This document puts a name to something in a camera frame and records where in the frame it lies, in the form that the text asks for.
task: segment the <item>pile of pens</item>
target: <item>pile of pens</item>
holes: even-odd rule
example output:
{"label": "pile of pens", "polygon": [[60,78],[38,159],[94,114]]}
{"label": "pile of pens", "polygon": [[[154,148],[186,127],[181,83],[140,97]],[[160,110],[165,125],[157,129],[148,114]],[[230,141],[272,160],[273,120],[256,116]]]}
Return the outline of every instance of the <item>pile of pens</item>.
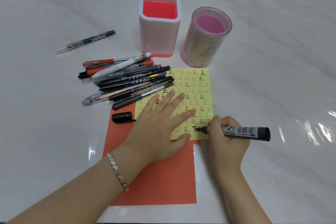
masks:
{"label": "pile of pens", "polygon": [[87,97],[82,104],[108,100],[112,108],[118,110],[171,87],[174,79],[166,77],[170,66],[154,65],[151,55],[147,52],[138,57],[84,62],[85,72],[79,73],[78,78],[84,84],[95,83],[99,93]]}

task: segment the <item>cylindrical container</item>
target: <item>cylindrical container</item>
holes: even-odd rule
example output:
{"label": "cylindrical container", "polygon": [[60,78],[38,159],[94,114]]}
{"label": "cylindrical container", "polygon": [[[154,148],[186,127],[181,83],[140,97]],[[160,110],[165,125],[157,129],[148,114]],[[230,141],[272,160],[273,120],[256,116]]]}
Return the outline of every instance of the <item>cylindrical container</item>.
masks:
{"label": "cylindrical container", "polygon": [[207,67],[232,29],[230,18],[213,7],[200,7],[191,16],[191,23],[181,58],[194,68]]}
{"label": "cylindrical container", "polygon": [[141,52],[153,52],[152,57],[171,57],[181,17],[180,0],[140,0]]}

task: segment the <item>finger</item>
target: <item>finger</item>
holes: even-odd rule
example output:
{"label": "finger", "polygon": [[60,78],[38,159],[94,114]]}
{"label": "finger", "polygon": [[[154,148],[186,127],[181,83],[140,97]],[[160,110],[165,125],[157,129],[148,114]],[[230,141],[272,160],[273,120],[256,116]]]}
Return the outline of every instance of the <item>finger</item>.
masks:
{"label": "finger", "polygon": [[166,116],[169,116],[172,114],[172,112],[176,109],[176,107],[179,106],[179,104],[182,102],[186,95],[184,93],[181,93],[178,95],[173,101],[171,101],[166,107],[162,110],[162,113]]}
{"label": "finger", "polygon": [[226,116],[226,117],[222,118],[220,125],[221,126],[241,127],[241,125],[238,123],[238,121],[233,119],[231,116]]}
{"label": "finger", "polygon": [[170,143],[170,156],[175,155],[180,150],[182,150],[191,138],[191,134],[186,133],[180,136],[176,141]]}
{"label": "finger", "polygon": [[221,128],[221,118],[216,115],[209,121],[209,140],[222,140],[224,135]]}
{"label": "finger", "polygon": [[162,100],[161,102],[154,108],[154,113],[160,113],[166,105],[169,103],[169,101],[173,98],[175,95],[175,91],[171,90]]}
{"label": "finger", "polygon": [[194,116],[196,113],[195,109],[191,109],[189,111],[180,113],[178,116],[175,116],[174,118],[169,119],[169,122],[171,122],[172,128],[176,128],[177,126],[181,125],[183,122],[185,122],[190,117]]}
{"label": "finger", "polygon": [[153,97],[151,97],[148,100],[147,104],[145,105],[145,107],[143,108],[141,113],[150,113],[152,108],[153,108],[153,105],[154,105],[155,101],[158,100],[159,96],[160,96],[159,94],[155,94]]}

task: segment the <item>silver bracelet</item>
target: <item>silver bracelet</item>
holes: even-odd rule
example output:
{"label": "silver bracelet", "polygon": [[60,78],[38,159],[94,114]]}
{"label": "silver bracelet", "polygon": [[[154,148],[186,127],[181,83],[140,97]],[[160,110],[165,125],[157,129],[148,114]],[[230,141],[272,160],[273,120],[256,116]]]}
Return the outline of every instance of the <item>silver bracelet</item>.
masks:
{"label": "silver bracelet", "polygon": [[117,167],[116,163],[114,162],[114,159],[112,158],[111,154],[108,153],[106,155],[107,155],[108,159],[110,160],[110,162],[111,162],[111,164],[112,164],[112,166],[115,170],[115,173],[118,175],[118,178],[119,178],[121,184],[123,185],[124,190],[128,191],[127,183],[125,182],[124,177],[121,175],[121,172],[119,171],[119,168]]}

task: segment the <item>yellow label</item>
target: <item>yellow label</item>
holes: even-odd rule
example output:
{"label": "yellow label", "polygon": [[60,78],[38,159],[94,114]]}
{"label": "yellow label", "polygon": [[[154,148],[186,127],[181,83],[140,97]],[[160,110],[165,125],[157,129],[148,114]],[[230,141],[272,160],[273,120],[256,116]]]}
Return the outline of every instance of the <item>yellow label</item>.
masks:
{"label": "yellow label", "polygon": [[[171,118],[190,109],[196,109],[195,116],[189,118],[180,126],[174,129],[171,140],[178,139],[184,133],[191,134],[191,140],[207,140],[209,136],[196,131],[198,127],[208,125],[208,121],[213,117],[209,72],[206,68],[172,68],[167,71],[167,76],[174,78],[174,85],[160,92],[160,98],[153,108],[168,94],[175,90],[175,97],[182,92],[185,94],[184,100],[171,114]],[[135,105],[135,118],[137,119],[148,100],[153,95],[145,97]]]}

